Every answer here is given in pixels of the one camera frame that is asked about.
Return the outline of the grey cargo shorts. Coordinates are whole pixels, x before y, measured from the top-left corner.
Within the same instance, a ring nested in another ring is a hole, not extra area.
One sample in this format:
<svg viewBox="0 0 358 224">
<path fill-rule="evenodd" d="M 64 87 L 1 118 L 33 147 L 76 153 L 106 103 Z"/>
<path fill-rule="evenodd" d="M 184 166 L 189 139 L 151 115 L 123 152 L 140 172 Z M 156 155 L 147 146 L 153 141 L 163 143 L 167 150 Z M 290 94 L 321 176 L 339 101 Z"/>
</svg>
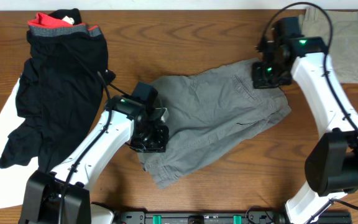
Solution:
<svg viewBox="0 0 358 224">
<path fill-rule="evenodd" d="M 199 75 L 164 76 L 152 82 L 169 113 L 169 141 L 165 152 L 138 157 L 158 188 L 212 164 L 290 114 L 281 89 L 253 88 L 255 62 L 242 60 Z"/>
</svg>

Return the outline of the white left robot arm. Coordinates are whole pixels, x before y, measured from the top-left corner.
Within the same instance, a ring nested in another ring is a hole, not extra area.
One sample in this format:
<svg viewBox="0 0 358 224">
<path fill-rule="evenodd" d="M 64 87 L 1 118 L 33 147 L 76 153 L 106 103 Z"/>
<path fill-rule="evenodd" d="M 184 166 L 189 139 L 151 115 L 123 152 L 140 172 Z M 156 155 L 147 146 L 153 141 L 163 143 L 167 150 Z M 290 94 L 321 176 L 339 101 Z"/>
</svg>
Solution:
<svg viewBox="0 0 358 224">
<path fill-rule="evenodd" d="M 90 192 L 118 149 L 164 152 L 168 110 L 156 96 L 114 96 L 98 124 L 50 173 L 34 172 L 27 181 L 19 223 L 114 223 L 111 209 L 92 203 Z"/>
</svg>

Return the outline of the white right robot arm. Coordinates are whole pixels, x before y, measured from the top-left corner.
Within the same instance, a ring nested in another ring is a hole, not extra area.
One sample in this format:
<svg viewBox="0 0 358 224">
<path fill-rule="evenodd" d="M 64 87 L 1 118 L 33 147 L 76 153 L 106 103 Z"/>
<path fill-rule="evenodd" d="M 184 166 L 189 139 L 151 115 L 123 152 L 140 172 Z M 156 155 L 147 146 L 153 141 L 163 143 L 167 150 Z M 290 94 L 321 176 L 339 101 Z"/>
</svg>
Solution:
<svg viewBox="0 0 358 224">
<path fill-rule="evenodd" d="M 339 83 L 319 37 L 263 37 L 252 66 L 255 89 L 297 82 L 313 114 L 319 141 L 305 161 L 306 182 L 285 202 L 275 223 L 314 223 L 333 203 L 358 191 L 358 113 Z"/>
</svg>

